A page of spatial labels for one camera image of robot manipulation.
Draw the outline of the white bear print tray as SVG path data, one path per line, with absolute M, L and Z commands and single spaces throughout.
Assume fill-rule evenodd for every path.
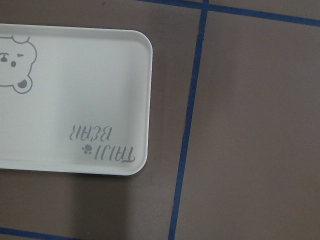
M 139 172 L 152 63 L 152 44 L 136 30 L 1 24 L 1 168 Z

